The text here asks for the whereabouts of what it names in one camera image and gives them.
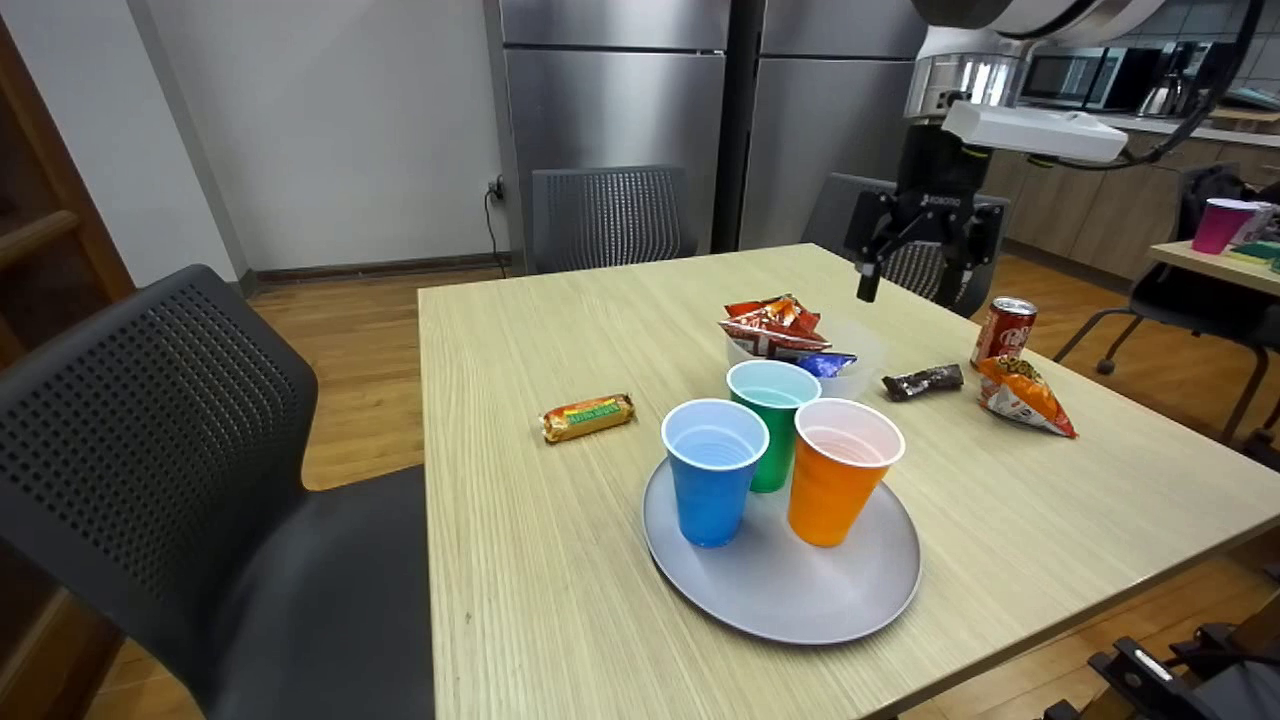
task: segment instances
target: blue cup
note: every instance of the blue cup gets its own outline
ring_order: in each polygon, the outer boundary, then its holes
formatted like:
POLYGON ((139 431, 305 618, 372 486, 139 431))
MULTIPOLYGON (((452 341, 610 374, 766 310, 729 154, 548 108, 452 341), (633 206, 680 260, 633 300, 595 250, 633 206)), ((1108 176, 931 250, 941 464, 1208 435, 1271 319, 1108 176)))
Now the blue cup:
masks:
POLYGON ((730 400, 688 400, 663 416, 676 518, 688 546, 729 546, 743 523, 748 489, 766 450, 756 412, 730 400))

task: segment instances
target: wooden table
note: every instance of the wooden table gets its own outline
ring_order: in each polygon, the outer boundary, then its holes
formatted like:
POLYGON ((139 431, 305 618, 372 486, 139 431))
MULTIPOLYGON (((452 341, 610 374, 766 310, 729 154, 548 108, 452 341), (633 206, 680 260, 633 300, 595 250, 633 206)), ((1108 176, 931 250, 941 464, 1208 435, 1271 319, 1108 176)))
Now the wooden table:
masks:
POLYGON ((799 294, 883 374, 963 362, 976 325, 891 285, 857 300, 822 250, 766 250, 421 294, 440 718, 875 718, 1280 518, 1280 478, 1066 374, 1080 442, 954 395, 883 407, 923 546, 908 618, 846 648, 776 648, 688 607, 642 551, 658 416, 723 395, 720 304, 799 294), (641 421, 548 450, 552 403, 633 391, 641 421))
POLYGON ((1193 254, 1193 239, 1178 239, 1178 243, 1150 243, 1150 260, 1280 295, 1280 272, 1271 272, 1271 265, 1260 258, 1241 258, 1241 254, 1202 258, 1202 254, 1193 254))

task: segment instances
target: red can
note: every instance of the red can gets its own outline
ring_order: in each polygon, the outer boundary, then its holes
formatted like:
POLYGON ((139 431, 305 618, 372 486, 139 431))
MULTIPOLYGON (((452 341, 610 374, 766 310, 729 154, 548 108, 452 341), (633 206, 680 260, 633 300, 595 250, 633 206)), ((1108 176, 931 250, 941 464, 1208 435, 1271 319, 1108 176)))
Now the red can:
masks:
POLYGON ((1028 347, 1037 325, 1037 304, 1021 295, 995 295, 993 316, 985 334, 976 338, 973 364, 993 358, 993 362, 1010 362, 1014 353, 1028 347))

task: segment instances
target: wall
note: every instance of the wall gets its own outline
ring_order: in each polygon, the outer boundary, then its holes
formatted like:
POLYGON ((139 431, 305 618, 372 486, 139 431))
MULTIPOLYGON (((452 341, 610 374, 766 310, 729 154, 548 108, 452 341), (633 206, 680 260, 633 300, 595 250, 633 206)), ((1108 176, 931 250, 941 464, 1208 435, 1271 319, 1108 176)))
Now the wall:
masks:
MULTIPOLYGON (((1233 42, 1249 0, 1169 0, 1131 42, 1233 42)), ((1234 78, 1249 87, 1280 91, 1280 5, 1266 0, 1249 60, 1234 78)))
POLYGON ((4 25, 135 285, 237 278, 122 0, 4 0, 4 25))
POLYGON ((487 254, 479 0, 139 0, 248 267, 487 254))

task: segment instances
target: stainless steel refrigerator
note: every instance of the stainless steel refrigerator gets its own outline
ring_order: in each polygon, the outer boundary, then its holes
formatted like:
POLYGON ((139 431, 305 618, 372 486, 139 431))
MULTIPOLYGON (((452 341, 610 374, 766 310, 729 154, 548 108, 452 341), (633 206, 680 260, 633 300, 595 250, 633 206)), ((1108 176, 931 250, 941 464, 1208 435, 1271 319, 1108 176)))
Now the stainless steel refrigerator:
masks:
POLYGON ((829 173, 895 176, 908 0, 487 0, 511 258, 541 170, 684 170, 688 239, 783 243, 829 173))
POLYGON ((791 243, 833 173, 895 181, 923 25, 908 0, 764 0, 739 243, 791 243))
POLYGON ((712 243, 730 0, 487 0, 511 258, 535 170, 684 170, 684 236, 712 243))

